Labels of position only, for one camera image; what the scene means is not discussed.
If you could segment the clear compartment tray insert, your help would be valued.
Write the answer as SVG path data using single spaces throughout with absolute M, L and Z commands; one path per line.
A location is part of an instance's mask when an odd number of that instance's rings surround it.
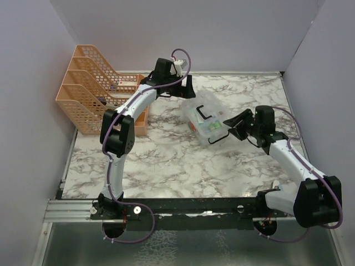
M 203 124 L 194 124 L 193 121 L 191 121 L 191 113 L 193 111 L 199 113 L 203 117 Z M 223 124 L 223 121 L 228 118 L 228 113 L 221 108 L 208 108 L 207 106 L 200 105 L 198 107 L 190 108 L 185 115 L 189 128 L 202 139 L 218 139 L 227 134 L 227 128 Z M 210 131 L 208 126 L 212 123 L 219 123 L 222 127 L 216 131 Z

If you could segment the clear teal pad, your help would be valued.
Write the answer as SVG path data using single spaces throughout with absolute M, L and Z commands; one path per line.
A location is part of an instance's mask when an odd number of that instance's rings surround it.
M 199 113 L 196 113 L 194 111 L 191 113 L 191 121 L 193 121 L 194 124 L 204 123 L 203 117 Z

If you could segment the small green box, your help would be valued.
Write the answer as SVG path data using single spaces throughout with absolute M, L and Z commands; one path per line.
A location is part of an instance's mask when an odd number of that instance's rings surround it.
M 221 128 L 222 126 L 221 126 L 221 124 L 219 124 L 219 123 L 212 123 L 212 124 L 210 124 L 209 126 L 208 126 L 208 129 L 210 130 L 210 131 L 216 131 L 216 130 L 218 130 L 219 128 Z

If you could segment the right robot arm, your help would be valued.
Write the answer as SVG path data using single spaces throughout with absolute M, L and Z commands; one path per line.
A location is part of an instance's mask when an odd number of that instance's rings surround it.
M 258 192 L 255 211 L 259 216 L 267 217 L 278 210 L 295 217 L 303 228 L 340 227 L 343 222 L 340 180 L 315 168 L 294 148 L 292 137 L 276 130 L 273 106 L 259 105 L 255 111 L 246 109 L 224 124 L 240 141 L 249 136 L 256 139 L 257 147 L 276 160 L 297 185 L 293 193 L 280 188 Z

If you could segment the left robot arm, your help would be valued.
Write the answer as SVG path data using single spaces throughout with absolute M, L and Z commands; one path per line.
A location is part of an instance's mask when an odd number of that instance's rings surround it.
M 195 92 L 192 75 L 178 73 L 177 61 L 159 58 L 155 69 L 143 78 L 137 91 L 125 104 L 104 113 L 100 132 L 102 152 L 108 164 L 104 187 L 92 210 L 96 216 L 118 218 L 123 210 L 123 173 L 125 160 L 135 142 L 135 122 L 141 113 L 162 94 L 191 99 Z

